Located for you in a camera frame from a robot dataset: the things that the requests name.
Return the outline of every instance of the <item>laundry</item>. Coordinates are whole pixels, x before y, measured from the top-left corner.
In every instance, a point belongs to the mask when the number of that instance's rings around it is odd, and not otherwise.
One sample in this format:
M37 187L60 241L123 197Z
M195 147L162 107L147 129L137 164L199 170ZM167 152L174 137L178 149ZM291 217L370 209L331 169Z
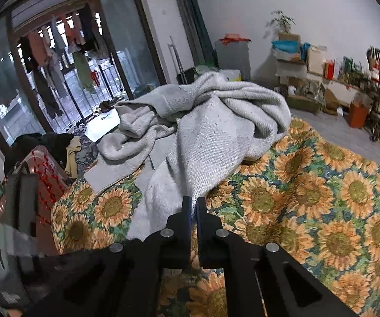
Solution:
M95 43L95 50L89 50L89 55L92 58L95 59L106 59L110 58L110 52L106 46L106 42L104 37L101 36L101 34L98 31L94 32L96 43Z
M75 68L77 69L77 74L81 85L91 94L96 94L87 57L82 52L74 52L72 56L74 58Z
M73 54L74 52L80 51L80 48L76 43L76 34L69 26L66 17L64 15L61 16L63 27L65 29L66 40L68 41L68 53Z
M47 52L49 57L47 65L44 67L44 73L47 78L47 83L49 84L49 86L52 87L52 89L57 91L60 98L66 97L67 92L63 85L65 79L59 68L59 58L56 52L53 51L51 48L48 48Z
M79 19L81 21L81 29L83 30L83 35L85 39L86 51L97 50L97 41L95 33L93 32L93 23L95 23L95 20L88 3L86 3L85 6L79 10Z
M50 36L49 36L49 31L47 30L47 28L45 26L43 26L41 28L41 31L43 33L43 40L44 40L45 44L50 46L51 40L50 40Z
M22 59L24 60L25 69L27 70L27 73L30 73L38 68L38 63L31 52L30 41L27 37L21 37L19 38L19 43L21 44Z
M51 23L50 29L52 31L53 41L55 42L55 52L59 56L61 56L64 48L66 48L66 44L59 33L54 15L52 16L52 23Z
M102 138L98 164L84 176L100 194L143 162L151 163L144 169L147 180L139 182L143 198L130 239L163 228L184 195L193 197L194 205L244 159L259 159L291 122L280 94L251 82L228 82L213 72L191 85L158 87L115 108L118 130Z
M81 35L81 29L83 28L81 26L81 21L78 15L74 12L72 13L72 22L74 24L74 32L75 32L75 40L77 44L84 45L85 44L85 39Z
M44 40L37 31L28 33L28 40L30 41L31 52L38 65L43 66L47 60L47 53L44 47Z
M38 93L40 94L41 99L43 100L49 117L51 119L55 119L56 114L58 116L63 115L63 112L60 110L59 105L56 102L55 97L53 96L52 90L47 85L47 81L39 69L33 70L33 79L35 87Z
M66 174L68 174L68 176L72 179L76 179L78 177L78 167L75 161L75 154L79 151L81 151L80 138L78 136L74 136L66 148L67 159L65 166Z
M41 133L29 133L21 135L15 139L11 145L11 151L6 155L4 161L4 173L8 175L14 166L22 162L24 158L36 146L44 146L53 159L62 167L65 168L67 161L66 148L70 144L73 135L69 133L47 132L44 135Z

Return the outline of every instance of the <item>sunflower bedspread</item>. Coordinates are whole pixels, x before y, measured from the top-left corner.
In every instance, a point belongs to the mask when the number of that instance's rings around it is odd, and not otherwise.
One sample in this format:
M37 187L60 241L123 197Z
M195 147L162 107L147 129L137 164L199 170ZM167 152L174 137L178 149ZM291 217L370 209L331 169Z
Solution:
M52 208L61 253L106 247L126 238L141 199L141 168L96 197L84 178ZM380 167L324 141L293 118L288 135L261 159L242 163L213 189L208 211L245 240L279 243L362 317L380 315ZM226 316L222 270L198 265L165 275L158 315Z

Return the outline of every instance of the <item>gray blanket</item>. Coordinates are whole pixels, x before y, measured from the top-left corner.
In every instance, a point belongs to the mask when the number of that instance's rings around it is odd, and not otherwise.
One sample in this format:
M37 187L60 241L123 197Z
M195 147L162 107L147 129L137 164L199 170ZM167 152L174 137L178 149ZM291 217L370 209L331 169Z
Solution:
M291 122L281 95L218 73L190 85L161 86L115 108L119 128L101 140L99 162L85 178L101 193L146 163L138 182L143 201L128 233L140 239L165 227L183 195L195 202L244 159L260 158Z

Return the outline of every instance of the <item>screw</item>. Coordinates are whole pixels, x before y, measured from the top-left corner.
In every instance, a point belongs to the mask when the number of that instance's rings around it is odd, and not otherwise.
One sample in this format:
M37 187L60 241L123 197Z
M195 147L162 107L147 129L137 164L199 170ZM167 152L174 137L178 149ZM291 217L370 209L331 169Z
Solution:
M172 237L172 236L174 236L174 230L172 230L172 229L168 229L168 228L163 229L163 230L161 231L161 235L162 235L163 237L166 237L166 238Z
M276 253L280 249L280 246L277 243L269 242L267 244L267 250L269 250L271 253Z
M112 252L112 253L121 253L122 249L124 249L124 245L122 243L112 243L110 246L109 246L109 250Z
M228 230L225 230L225 229L218 229L218 230L216 230L216 234L218 237L225 238L230 234L230 232Z

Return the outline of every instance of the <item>curtain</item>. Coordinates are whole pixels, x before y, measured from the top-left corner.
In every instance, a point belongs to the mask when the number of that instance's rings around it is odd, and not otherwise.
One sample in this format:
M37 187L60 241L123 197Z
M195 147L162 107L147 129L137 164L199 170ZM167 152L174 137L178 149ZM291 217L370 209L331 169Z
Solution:
M214 64L214 49L197 0L177 0L195 65Z

